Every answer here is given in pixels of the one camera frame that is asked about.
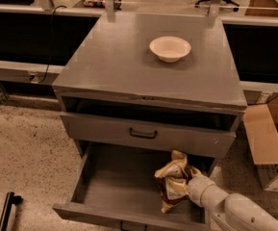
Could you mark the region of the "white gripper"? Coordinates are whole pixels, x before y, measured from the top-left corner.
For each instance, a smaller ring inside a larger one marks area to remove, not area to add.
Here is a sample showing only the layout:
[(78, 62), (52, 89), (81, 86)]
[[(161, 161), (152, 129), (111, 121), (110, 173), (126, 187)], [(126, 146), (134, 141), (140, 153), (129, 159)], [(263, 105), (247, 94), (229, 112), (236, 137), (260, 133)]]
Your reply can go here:
[(207, 190), (208, 187), (213, 186), (214, 184), (215, 182), (213, 180), (204, 175), (192, 178), (191, 180), (189, 180), (187, 185), (190, 200), (199, 207), (202, 207), (201, 198), (203, 192)]

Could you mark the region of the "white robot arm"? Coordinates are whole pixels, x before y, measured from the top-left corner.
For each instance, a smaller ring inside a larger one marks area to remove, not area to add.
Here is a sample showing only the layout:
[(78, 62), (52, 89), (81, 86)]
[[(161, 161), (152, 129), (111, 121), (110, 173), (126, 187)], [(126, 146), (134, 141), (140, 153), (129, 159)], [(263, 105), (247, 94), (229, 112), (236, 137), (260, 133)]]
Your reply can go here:
[(190, 200), (205, 208), (222, 231), (278, 231), (278, 220), (251, 199), (227, 193), (213, 180), (198, 175), (189, 180)]

